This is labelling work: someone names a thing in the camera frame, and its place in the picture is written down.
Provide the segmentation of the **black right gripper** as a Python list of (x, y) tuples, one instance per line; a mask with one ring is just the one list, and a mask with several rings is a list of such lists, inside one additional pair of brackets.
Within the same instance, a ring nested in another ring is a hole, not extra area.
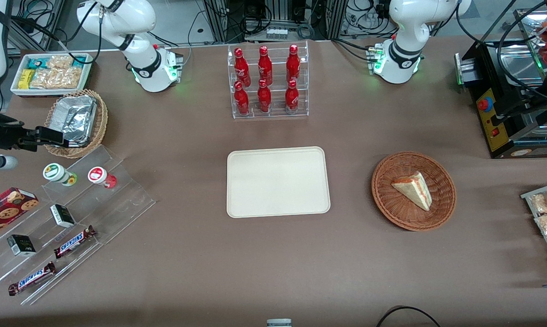
[(24, 122), (0, 114), (0, 149), (28, 150), (29, 147), (39, 145), (60, 148), (70, 147), (62, 132), (45, 128), (45, 126), (37, 126), (35, 129), (29, 129), (26, 132)]

